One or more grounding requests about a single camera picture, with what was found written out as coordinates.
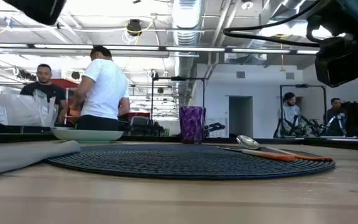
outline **wooden table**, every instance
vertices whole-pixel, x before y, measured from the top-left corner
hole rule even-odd
[[[40,164],[0,175],[0,224],[358,223],[358,151],[276,147],[331,156],[337,168],[286,179],[177,181]]]

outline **round placemat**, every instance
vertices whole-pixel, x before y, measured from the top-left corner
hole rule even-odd
[[[316,156],[305,152],[296,153]],[[182,144],[82,147],[80,153],[54,157],[47,159],[47,162],[97,174],[188,180],[270,179],[310,175],[335,167],[334,161],[297,159],[282,162],[225,151],[216,146]]]

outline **white t-shirt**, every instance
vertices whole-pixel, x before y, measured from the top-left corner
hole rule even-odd
[[[121,98],[129,98],[128,79],[124,72],[112,60],[95,59],[84,76],[95,84],[86,96],[81,115],[117,119]]]

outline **exposed ductwork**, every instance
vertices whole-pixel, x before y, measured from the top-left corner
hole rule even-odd
[[[205,0],[175,0],[172,6],[172,20],[174,28],[189,29],[189,31],[173,32],[173,41],[176,46],[197,46],[200,42],[199,32],[192,29],[201,29],[202,14]],[[175,57],[175,75],[190,77],[194,57]],[[191,94],[192,83],[181,82],[177,85],[179,106],[186,105],[186,99]]]
[[[270,0],[267,1],[264,5],[263,10],[260,14],[260,24],[268,24],[271,21],[274,21],[275,18],[285,18],[296,14],[299,7],[305,3],[306,0]],[[265,40],[251,40],[249,44],[243,46],[247,48],[260,49],[263,48]],[[252,63],[261,65],[266,61],[267,56],[249,54],[246,55],[245,61],[243,63]]]

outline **person sitting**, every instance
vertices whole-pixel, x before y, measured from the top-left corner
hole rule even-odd
[[[341,99],[339,98],[331,99],[331,109],[327,110],[324,114],[324,124],[327,124],[333,117],[335,117],[335,119],[331,122],[326,134],[329,136],[343,136],[344,133],[341,129],[341,125],[342,127],[345,125],[346,110],[341,107]]]
[[[292,126],[290,126],[287,121],[291,124],[295,122],[295,127],[299,126],[299,118],[295,120],[295,117],[301,115],[301,109],[296,105],[296,96],[292,92],[284,94],[283,101],[283,120],[280,135],[286,136],[292,129]],[[281,110],[278,111],[278,117],[281,118]]]

